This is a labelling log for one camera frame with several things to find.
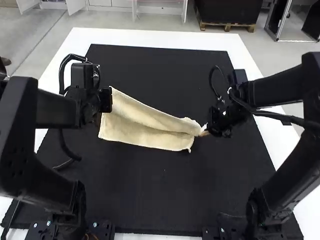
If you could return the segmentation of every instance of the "shoe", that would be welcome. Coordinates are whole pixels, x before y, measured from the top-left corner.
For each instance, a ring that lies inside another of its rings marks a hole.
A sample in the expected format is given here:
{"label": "shoe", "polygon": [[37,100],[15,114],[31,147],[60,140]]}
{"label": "shoe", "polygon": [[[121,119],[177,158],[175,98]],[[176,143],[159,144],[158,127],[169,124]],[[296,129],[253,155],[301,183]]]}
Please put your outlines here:
{"label": "shoe", "polygon": [[10,59],[5,58],[5,57],[1,57],[1,61],[3,62],[4,66],[9,66],[11,64]]}

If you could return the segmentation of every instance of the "cream towel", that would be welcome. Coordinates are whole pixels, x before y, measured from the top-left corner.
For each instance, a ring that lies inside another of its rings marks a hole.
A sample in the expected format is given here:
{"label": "cream towel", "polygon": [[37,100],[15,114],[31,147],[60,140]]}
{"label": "cream towel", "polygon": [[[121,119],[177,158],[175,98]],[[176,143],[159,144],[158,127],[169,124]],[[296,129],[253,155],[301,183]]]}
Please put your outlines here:
{"label": "cream towel", "polygon": [[103,113],[99,138],[148,148],[181,151],[203,129],[195,120],[178,118],[147,106],[112,88],[112,112]]}

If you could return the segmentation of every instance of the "black box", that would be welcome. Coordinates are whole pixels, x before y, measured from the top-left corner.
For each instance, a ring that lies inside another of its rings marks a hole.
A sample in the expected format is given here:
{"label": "black box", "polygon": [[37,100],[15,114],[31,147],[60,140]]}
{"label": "black box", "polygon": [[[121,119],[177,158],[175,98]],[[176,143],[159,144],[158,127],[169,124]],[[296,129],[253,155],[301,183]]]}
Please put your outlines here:
{"label": "black box", "polygon": [[255,24],[263,0],[194,0],[201,20],[217,24]]}

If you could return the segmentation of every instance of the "white cabinet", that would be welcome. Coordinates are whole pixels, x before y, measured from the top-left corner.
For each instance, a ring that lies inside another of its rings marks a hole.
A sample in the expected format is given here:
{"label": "white cabinet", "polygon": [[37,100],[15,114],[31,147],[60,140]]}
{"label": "white cabinet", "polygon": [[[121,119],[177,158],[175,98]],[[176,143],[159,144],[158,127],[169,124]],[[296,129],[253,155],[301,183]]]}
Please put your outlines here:
{"label": "white cabinet", "polygon": [[131,8],[133,0],[112,0],[113,7]]}
{"label": "white cabinet", "polygon": [[111,0],[89,0],[89,5],[111,7]]}
{"label": "white cabinet", "polygon": [[72,15],[87,6],[86,0],[42,1],[42,0],[16,0],[20,13],[40,5],[42,9],[66,9]]}
{"label": "white cabinet", "polygon": [[69,15],[77,11],[95,10],[129,12],[135,21],[140,13],[179,15],[186,22],[188,0],[16,0],[21,14],[36,5],[41,9],[65,9]]}
{"label": "white cabinet", "polygon": [[185,23],[187,7],[188,0],[132,0],[132,18],[139,13],[180,15]]}

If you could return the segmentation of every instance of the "wooden pallet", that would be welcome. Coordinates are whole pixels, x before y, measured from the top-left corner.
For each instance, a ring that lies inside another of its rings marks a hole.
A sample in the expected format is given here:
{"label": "wooden pallet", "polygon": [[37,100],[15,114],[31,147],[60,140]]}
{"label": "wooden pallet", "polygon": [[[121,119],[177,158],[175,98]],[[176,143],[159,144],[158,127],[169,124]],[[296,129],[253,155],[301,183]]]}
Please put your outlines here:
{"label": "wooden pallet", "polygon": [[249,33],[255,32],[256,24],[204,22],[204,21],[202,21],[202,19],[200,17],[200,13],[199,13],[196,5],[194,5],[194,10],[195,10],[196,18],[198,20],[199,27],[200,27],[201,31],[205,31],[206,26],[224,26],[224,31],[230,32],[230,29],[232,26],[232,27],[246,27]]}

